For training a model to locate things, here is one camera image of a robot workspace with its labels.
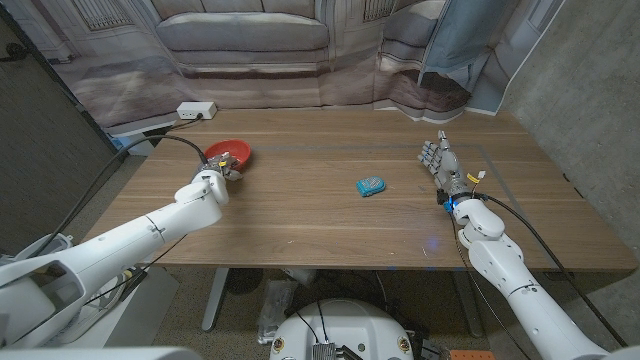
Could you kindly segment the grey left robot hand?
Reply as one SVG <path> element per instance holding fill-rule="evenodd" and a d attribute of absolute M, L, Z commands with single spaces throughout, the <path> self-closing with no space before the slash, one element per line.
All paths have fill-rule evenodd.
<path fill-rule="evenodd" d="M 230 181 L 240 180 L 243 175 L 239 171 L 240 161 L 230 152 L 209 157 L 205 164 L 199 164 L 197 173 L 203 170 L 214 170 L 219 172 L 225 179 Z"/>

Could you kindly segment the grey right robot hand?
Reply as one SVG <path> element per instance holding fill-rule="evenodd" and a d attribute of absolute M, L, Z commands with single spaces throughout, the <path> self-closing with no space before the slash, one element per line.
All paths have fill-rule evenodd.
<path fill-rule="evenodd" d="M 417 159 L 433 175 L 438 190 L 454 199 L 470 195 L 466 175 L 443 130 L 438 131 L 438 142 L 424 142 Z"/>

